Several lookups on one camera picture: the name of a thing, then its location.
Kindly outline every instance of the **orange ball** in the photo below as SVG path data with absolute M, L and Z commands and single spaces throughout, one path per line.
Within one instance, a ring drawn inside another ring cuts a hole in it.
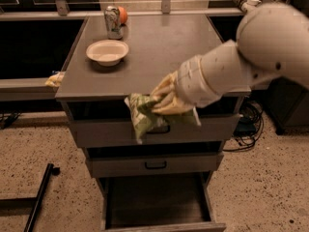
M 127 21 L 127 12 L 126 9 L 124 7 L 118 7 L 119 11 L 120 11 L 120 22 L 122 24 L 125 24 Z

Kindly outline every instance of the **gray tabletop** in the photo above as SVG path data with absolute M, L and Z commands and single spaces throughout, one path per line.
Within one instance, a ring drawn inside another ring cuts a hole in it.
M 122 41 L 129 47 L 124 60 L 101 67 L 86 56 L 87 47 L 107 40 L 103 17 L 90 17 L 72 54 L 58 101 L 95 101 L 149 94 L 160 80 L 196 54 L 221 44 L 203 14 L 133 15 L 124 27 Z

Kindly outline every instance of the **speckled floor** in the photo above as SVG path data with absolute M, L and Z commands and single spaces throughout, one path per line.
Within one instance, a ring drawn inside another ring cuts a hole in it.
M 309 130 L 278 136 L 265 118 L 253 150 L 225 153 L 208 188 L 227 232 L 309 231 Z M 64 113 L 23 114 L 0 130 L 0 198 L 35 196 L 49 162 L 52 176 L 35 231 L 99 231 L 103 198 L 76 148 Z M 235 146 L 233 140 L 225 149 Z M 0 212 L 1 231 L 23 231 L 29 211 Z

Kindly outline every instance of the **soda can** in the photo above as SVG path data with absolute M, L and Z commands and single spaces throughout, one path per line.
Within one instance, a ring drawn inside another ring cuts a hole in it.
M 120 11 L 116 6 L 108 6 L 104 11 L 107 37 L 110 40 L 119 40 L 123 37 Z

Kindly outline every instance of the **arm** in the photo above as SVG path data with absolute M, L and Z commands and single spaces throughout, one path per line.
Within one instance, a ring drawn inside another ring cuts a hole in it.
M 309 88 L 309 19 L 284 4 L 260 6 L 241 21 L 236 43 L 196 55 L 170 76 L 170 83 L 165 78 L 153 91 L 167 95 L 153 112 L 205 107 L 228 92 L 279 76 Z

